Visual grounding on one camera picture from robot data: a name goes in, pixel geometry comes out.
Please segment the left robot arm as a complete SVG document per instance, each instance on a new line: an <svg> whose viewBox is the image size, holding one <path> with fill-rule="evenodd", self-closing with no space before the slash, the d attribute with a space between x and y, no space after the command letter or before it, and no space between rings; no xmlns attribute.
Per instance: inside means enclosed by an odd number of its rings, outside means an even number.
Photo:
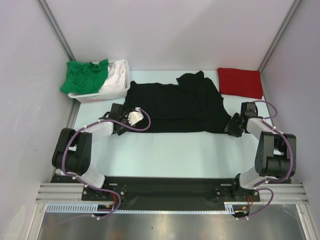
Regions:
<svg viewBox="0 0 320 240"><path fill-rule="evenodd" d="M119 123L129 126L129 114L128 108L114 103L110 111L79 133L73 128L63 128L52 156L53 167L93 186L93 194L98 199L107 199L111 188L104 184L106 177L91 163L92 145L113 134L128 131Z"/></svg>

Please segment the black t shirt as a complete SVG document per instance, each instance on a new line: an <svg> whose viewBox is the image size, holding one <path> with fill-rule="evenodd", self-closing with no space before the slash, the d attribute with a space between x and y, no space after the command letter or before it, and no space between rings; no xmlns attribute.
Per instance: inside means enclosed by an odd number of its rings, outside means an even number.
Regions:
<svg viewBox="0 0 320 240"><path fill-rule="evenodd" d="M231 116L213 81L202 71L185 73L177 84L130 83L124 107L140 107L148 117L136 124L148 133L224 134Z"/></svg>

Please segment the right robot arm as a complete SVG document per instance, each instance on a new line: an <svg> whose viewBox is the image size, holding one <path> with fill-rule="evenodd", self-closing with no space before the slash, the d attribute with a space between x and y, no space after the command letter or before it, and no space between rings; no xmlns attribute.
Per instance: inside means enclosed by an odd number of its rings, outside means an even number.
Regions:
<svg viewBox="0 0 320 240"><path fill-rule="evenodd" d="M235 113L225 131L236 138L244 133L253 135L258 140L254 166L238 175L236 185L230 188L231 196L242 201L249 194L249 189L267 183L282 183L293 177L296 172L297 138L294 134L284 133L267 123L259 116L255 101L243 102L240 113Z"/></svg>

